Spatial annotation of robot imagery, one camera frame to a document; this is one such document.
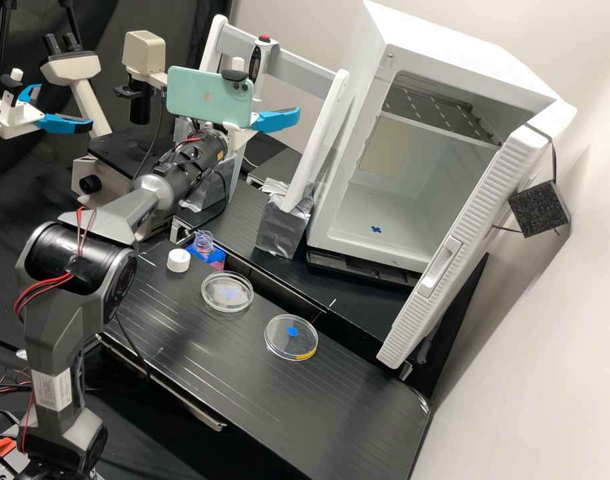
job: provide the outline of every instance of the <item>black platform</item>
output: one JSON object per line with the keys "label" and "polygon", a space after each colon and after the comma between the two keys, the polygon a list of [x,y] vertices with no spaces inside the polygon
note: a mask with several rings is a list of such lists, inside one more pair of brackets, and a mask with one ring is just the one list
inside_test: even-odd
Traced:
{"label": "black platform", "polygon": [[[278,358],[263,332],[285,311],[257,293],[239,314],[210,309],[200,285],[213,270],[193,259],[188,272],[171,274],[165,262],[174,247],[161,243],[139,261],[120,308],[161,379],[309,478],[408,478],[429,421],[420,395],[322,334],[310,360]],[[103,336],[127,345],[114,323]]]}
{"label": "black platform", "polygon": [[247,182],[262,185],[268,177],[285,183],[290,183],[300,162],[300,153],[288,147],[278,152],[262,165],[247,174]]}
{"label": "black platform", "polygon": [[[344,275],[316,273],[304,262],[304,249],[294,260],[286,260],[255,248],[256,234],[268,196],[238,181],[233,200],[218,218],[204,224],[216,242],[229,253],[306,296],[324,310],[330,310],[383,342],[411,289],[382,286]],[[184,209],[178,218],[197,225],[213,216],[220,205],[202,213]]]}

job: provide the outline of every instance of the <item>smartphone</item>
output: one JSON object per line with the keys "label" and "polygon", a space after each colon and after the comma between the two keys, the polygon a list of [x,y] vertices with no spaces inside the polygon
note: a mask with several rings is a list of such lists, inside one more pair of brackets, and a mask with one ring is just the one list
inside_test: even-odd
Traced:
{"label": "smartphone", "polygon": [[225,80],[220,73],[184,67],[167,72],[167,110],[175,115],[247,128],[251,122],[253,83]]}

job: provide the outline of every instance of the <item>sticker label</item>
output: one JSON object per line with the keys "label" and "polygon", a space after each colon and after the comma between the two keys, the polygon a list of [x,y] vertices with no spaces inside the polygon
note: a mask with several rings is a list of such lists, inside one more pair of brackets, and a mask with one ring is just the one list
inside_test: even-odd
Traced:
{"label": "sticker label", "polygon": [[41,407],[60,411],[71,403],[71,374],[69,369],[55,377],[32,370],[31,380],[35,401]]}

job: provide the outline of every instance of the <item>petri dish lid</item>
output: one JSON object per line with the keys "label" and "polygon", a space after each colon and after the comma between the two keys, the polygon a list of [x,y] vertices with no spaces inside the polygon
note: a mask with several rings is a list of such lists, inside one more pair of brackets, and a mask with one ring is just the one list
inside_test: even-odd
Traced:
{"label": "petri dish lid", "polygon": [[281,358],[307,360],[318,348],[318,332],[307,320],[286,313],[269,321],[265,342],[267,348]]}
{"label": "petri dish lid", "polygon": [[200,292],[214,310],[240,312],[253,301],[253,287],[242,275],[230,271],[212,273],[203,280]]}

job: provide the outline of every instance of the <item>robotic arm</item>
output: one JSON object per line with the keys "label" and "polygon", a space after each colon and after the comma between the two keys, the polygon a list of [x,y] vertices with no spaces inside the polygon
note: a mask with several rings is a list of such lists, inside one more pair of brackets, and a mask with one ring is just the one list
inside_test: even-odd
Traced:
{"label": "robotic arm", "polygon": [[222,132],[205,129],[162,156],[151,173],[135,180],[131,192],[95,212],[84,211],[82,225],[92,223],[80,254],[76,212],[43,224],[29,238],[16,264],[22,289],[64,273],[72,277],[36,296],[24,314],[34,405],[18,438],[31,460],[22,478],[94,478],[107,429],[85,406],[83,343],[103,330],[133,282],[138,226],[148,215],[168,214],[209,179],[228,148]]}

